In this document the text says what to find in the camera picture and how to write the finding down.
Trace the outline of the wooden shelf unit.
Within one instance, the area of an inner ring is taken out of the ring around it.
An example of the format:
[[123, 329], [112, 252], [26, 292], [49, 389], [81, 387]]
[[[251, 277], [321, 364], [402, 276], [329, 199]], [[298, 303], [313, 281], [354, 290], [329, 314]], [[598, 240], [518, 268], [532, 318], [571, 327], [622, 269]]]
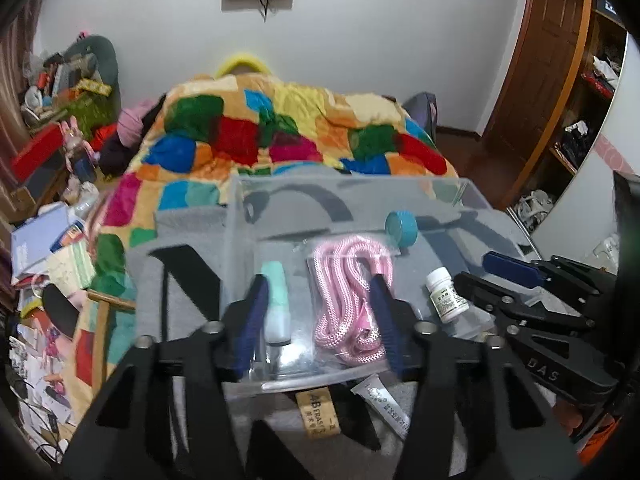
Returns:
[[577, 176], [611, 107], [626, 53], [627, 29], [608, 0], [584, 0], [567, 78], [533, 155], [499, 205], [543, 190], [558, 200]]

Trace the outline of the red box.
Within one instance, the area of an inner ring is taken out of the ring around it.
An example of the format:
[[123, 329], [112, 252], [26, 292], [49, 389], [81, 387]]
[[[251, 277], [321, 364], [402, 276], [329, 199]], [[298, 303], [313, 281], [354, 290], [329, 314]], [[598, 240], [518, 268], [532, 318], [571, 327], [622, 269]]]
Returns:
[[11, 160], [11, 169], [18, 182], [26, 181], [56, 151], [62, 148], [63, 133], [57, 122], [46, 125]]

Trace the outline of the pink knit hat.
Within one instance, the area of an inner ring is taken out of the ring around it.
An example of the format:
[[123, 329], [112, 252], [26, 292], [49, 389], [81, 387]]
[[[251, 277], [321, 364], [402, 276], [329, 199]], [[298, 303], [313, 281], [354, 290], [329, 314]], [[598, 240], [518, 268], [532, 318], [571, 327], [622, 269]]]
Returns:
[[154, 108], [156, 101], [144, 100], [139, 104], [124, 108], [117, 122], [117, 135], [119, 141], [126, 148], [133, 148], [141, 141], [143, 129], [143, 117]]

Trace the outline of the clear plastic storage box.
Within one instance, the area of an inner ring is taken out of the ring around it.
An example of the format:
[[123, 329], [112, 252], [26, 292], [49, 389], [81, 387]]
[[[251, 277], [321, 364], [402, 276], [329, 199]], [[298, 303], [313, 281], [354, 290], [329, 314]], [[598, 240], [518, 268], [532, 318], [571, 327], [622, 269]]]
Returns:
[[[416, 242], [399, 249], [385, 233], [391, 211], [410, 211]], [[386, 369], [369, 304], [385, 278], [421, 321], [438, 314], [426, 277], [482, 275], [488, 252], [521, 258], [524, 235], [465, 179], [292, 172], [232, 179], [222, 284], [224, 301], [245, 296], [266, 261], [280, 261], [288, 285], [291, 342], [262, 335], [239, 393], [276, 393], [347, 382]]]

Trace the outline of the white pill bottle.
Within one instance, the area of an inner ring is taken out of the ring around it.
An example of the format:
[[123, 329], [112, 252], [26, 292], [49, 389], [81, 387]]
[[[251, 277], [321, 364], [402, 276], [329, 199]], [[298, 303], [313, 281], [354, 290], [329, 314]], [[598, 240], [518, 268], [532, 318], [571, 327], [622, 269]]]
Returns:
[[440, 318], [448, 324], [469, 310], [469, 303], [458, 295], [449, 271], [441, 266], [426, 277], [426, 288], [431, 302]]

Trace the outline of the white blue booklet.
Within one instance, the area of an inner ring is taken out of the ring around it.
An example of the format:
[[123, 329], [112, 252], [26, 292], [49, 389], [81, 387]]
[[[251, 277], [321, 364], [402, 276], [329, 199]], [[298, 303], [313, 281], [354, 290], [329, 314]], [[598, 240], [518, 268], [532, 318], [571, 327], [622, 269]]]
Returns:
[[68, 207], [64, 203], [55, 203], [11, 233], [13, 285], [26, 276], [43, 272], [51, 253], [50, 247], [69, 226]]

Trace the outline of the mint green bottle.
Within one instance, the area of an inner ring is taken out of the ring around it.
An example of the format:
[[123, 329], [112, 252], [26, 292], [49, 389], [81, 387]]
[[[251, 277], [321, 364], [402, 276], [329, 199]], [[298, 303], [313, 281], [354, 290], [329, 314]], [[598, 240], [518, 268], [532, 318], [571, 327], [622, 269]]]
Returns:
[[285, 346], [291, 342], [291, 311], [288, 285], [280, 261], [266, 261], [260, 273], [268, 282], [269, 302], [264, 322], [265, 343]]

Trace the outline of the pink rabbit toy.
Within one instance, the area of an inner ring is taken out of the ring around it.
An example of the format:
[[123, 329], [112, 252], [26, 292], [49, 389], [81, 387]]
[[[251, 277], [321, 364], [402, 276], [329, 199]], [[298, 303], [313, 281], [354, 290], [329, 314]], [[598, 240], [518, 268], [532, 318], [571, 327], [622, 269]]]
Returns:
[[81, 183], [96, 182], [96, 166], [99, 154], [91, 147], [80, 131], [75, 116], [60, 122], [63, 150], [67, 171], [78, 177]]

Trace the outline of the white shoes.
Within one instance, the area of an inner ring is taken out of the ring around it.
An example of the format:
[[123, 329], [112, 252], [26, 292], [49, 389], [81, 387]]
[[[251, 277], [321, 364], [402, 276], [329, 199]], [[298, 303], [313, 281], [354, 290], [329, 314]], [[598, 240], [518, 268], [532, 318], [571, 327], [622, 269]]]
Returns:
[[514, 206], [518, 220], [529, 232], [534, 232], [541, 222], [547, 218], [553, 208], [553, 200], [543, 190], [533, 190], [526, 196], [522, 196]]

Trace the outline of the colourful patchwork quilt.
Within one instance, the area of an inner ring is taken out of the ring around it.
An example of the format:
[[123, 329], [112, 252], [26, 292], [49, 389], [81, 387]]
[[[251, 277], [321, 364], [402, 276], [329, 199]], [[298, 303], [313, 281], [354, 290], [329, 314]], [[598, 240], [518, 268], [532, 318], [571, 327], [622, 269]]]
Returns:
[[162, 214], [222, 216], [233, 177], [304, 168], [456, 175], [432, 129], [385, 96], [339, 94], [262, 74], [195, 78], [166, 94], [106, 201], [90, 238], [92, 289], [136, 298], [139, 285], [127, 257], [164, 237]]

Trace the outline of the silver white tube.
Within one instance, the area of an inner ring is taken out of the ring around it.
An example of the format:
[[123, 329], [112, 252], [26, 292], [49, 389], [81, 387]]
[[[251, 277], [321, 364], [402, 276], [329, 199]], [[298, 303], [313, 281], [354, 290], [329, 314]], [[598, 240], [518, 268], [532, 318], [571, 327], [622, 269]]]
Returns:
[[360, 396], [400, 440], [405, 440], [410, 428], [410, 417], [392, 396], [378, 373], [357, 382], [350, 391]]

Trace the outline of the striped curtain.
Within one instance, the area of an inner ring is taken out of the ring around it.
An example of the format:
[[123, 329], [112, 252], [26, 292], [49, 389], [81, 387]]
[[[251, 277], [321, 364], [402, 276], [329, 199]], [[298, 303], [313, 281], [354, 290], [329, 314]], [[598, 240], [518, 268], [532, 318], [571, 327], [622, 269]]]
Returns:
[[23, 61], [32, 50], [42, 0], [26, 0], [6, 32], [1, 36], [1, 160], [11, 159], [29, 139], [18, 94], [24, 89]]

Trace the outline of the brown wooden door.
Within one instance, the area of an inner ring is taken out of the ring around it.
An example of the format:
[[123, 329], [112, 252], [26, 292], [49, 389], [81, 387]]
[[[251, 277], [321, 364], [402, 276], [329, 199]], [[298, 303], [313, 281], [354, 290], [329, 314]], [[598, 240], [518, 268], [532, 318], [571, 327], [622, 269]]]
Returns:
[[527, 0], [518, 44], [491, 113], [483, 168], [498, 185], [515, 182], [540, 141], [577, 46], [584, 0]]

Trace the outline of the grey black blanket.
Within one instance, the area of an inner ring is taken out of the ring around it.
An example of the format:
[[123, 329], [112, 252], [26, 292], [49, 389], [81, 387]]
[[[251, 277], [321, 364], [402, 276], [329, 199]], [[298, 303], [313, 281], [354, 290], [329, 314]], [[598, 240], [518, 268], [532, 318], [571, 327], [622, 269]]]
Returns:
[[[293, 172], [324, 170], [296, 169]], [[136, 331], [158, 340], [191, 335], [216, 320], [231, 302], [224, 301], [222, 265], [228, 204], [222, 216], [207, 218], [199, 211], [160, 217], [164, 237], [139, 248], [127, 259], [134, 267], [137, 292]], [[520, 260], [533, 257], [524, 236]], [[264, 422], [304, 469], [318, 479], [388, 479], [399, 460], [401, 440], [384, 420], [350, 391], [363, 376], [328, 387], [340, 421], [337, 436], [311, 440], [306, 436], [293, 390], [247, 396], [238, 385], [226, 390], [236, 444], [250, 445], [254, 422]]]

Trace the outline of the blue tape roll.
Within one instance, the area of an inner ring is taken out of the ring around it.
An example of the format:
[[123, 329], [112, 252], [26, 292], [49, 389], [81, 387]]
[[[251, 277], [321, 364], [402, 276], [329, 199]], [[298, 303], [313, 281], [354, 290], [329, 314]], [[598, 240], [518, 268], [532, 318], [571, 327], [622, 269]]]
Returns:
[[406, 210], [391, 211], [385, 219], [385, 233], [399, 249], [411, 247], [419, 234], [416, 217]]

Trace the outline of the grey green cushion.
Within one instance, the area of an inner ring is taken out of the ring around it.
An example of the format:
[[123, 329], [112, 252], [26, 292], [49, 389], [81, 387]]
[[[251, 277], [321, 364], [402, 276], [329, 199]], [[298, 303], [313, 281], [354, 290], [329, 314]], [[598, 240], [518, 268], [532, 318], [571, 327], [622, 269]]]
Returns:
[[120, 91], [118, 82], [118, 63], [113, 44], [104, 36], [89, 35], [77, 40], [63, 53], [65, 61], [70, 61], [75, 55], [94, 54], [96, 56], [96, 68], [100, 73], [102, 82], [112, 87], [110, 99], [120, 107]]

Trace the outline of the purple grey backpack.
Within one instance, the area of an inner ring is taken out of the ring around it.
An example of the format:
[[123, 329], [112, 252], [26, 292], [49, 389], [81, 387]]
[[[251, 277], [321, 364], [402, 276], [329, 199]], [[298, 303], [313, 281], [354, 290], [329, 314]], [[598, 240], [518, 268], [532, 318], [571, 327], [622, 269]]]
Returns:
[[410, 118], [435, 142], [438, 115], [436, 96], [430, 92], [419, 92], [403, 102], [402, 107]]

